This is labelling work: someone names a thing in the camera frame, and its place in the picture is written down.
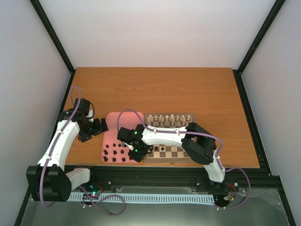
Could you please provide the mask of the wooden chessboard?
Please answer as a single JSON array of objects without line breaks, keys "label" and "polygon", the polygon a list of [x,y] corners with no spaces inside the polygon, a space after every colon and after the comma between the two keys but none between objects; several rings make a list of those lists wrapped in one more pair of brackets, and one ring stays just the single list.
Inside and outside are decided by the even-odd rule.
[{"label": "wooden chessboard", "polygon": [[[181,128],[159,128],[160,130],[182,130]],[[178,162],[190,163],[193,160],[189,157],[186,151],[182,148],[180,140],[175,138],[174,134],[167,133],[158,133],[155,136],[149,135],[147,131],[147,140],[150,142],[150,145],[153,146],[152,153],[148,153],[144,157],[145,163],[169,163],[175,164]]]}]

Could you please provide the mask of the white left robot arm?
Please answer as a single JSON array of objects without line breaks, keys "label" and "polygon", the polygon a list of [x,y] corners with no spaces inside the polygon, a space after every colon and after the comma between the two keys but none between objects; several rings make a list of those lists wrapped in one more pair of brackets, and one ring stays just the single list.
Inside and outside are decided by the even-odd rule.
[{"label": "white left robot arm", "polygon": [[37,165],[29,166],[26,177],[29,191],[35,201],[66,202],[71,192],[83,185],[94,189],[98,184],[96,175],[88,168],[64,171],[66,158],[74,139],[86,142],[108,131],[105,118],[92,119],[83,111],[62,111],[58,117],[55,135]]}]

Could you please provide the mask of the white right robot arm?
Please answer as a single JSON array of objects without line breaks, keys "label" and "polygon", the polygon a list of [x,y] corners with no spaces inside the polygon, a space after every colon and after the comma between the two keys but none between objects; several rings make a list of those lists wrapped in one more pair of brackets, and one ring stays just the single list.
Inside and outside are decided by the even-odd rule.
[{"label": "white right robot arm", "polygon": [[194,162],[205,167],[211,181],[224,181],[225,168],[219,157],[223,142],[194,122],[169,129],[138,124],[135,129],[121,128],[118,137],[130,148],[129,155],[135,161],[154,145],[181,147]]}]

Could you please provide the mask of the right controller board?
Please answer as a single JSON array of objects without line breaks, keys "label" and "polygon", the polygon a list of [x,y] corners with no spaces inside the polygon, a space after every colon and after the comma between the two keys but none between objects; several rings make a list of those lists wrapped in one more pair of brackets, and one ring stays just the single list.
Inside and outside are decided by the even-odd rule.
[{"label": "right controller board", "polygon": [[217,194],[214,197],[214,203],[217,207],[226,208],[228,207],[235,199],[237,194],[237,189],[234,185],[227,182],[225,183],[225,192],[222,194]]}]

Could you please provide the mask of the controller board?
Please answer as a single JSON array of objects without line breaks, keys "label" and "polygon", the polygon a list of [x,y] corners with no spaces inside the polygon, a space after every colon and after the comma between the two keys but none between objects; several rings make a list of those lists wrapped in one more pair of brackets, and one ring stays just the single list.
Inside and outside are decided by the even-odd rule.
[{"label": "controller board", "polygon": [[217,207],[226,208],[228,207],[235,199],[237,194],[237,189],[234,185],[227,182],[225,183],[225,192],[222,194],[217,194],[214,197],[214,203]]},{"label": "controller board", "polygon": [[82,187],[85,189],[86,193],[84,192],[84,190],[82,189],[84,195],[83,195],[83,200],[88,200],[90,197],[92,200],[96,200],[97,198],[99,198],[100,194],[103,193],[103,185],[101,181],[96,181],[93,183],[85,183],[82,185]]}]

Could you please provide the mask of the left controller board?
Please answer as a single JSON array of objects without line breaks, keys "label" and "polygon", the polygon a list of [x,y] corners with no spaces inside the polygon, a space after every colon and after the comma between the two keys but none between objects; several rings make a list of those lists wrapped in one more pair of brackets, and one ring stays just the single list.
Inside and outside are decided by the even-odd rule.
[{"label": "left controller board", "polygon": [[96,200],[97,198],[99,198],[100,194],[103,193],[103,185],[101,181],[96,181],[93,183],[85,183],[82,185],[82,187],[85,189],[86,193],[84,192],[84,190],[82,189],[84,195],[83,195],[83,200],[88,200],[90,197],[92,200]]}]

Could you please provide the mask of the white chess pieces row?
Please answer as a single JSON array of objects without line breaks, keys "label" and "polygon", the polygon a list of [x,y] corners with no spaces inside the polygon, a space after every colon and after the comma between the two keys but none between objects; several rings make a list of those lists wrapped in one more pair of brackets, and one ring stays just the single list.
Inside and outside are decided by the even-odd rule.
[{"label": "white chess pieces row", "polygon": [[158,128],[181,128],[195,122],[193,113],[146,113],[144,123]]}]

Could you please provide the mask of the black aluminium frame rail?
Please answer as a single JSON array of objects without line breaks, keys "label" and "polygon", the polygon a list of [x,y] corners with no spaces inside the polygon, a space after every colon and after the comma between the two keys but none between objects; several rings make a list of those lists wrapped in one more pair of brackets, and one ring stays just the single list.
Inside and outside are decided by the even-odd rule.
[{"label": "black aluminium frame rail", "polygon": [[237,183],[236,191],[247,191],[248,187],[271,188],[283,192],[279,176],[273,176],[261,169],[235,169],[226,173],[225,180],[220,183],[209,181],[204,168],[166,168],[166,167],[121,167],[92,166],[91,178],[83,184],[90,190],[91,184],[100,183],[105,191],[114,192],[124,186],[135,187],[189,187],[198,192],[222,194],[232,191]]}]

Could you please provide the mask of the pink plastic tray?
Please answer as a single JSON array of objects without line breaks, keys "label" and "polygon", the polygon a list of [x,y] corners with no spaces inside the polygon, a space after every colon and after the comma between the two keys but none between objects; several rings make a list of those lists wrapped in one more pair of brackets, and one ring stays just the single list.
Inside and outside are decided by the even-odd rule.
[{"label": "pink plastic tray", "polygon": [[[128,156],[129,148],[124,146],[119,140],[117,140],[118,129],[121,127],[127,129],[135,129],[138,124],[141,123],[139,118],[143,118],[144,114],[139,112],[135,114],[134,112],[111,112],[106,116],[106,123],[108,125],[108,131],[104,132],[103,136],[103,145],[101,151],[101,160],[105,164],[137,164],[136,161],[130,160]],[[108,161],[105,162],[103,157],[106,156]]]}]

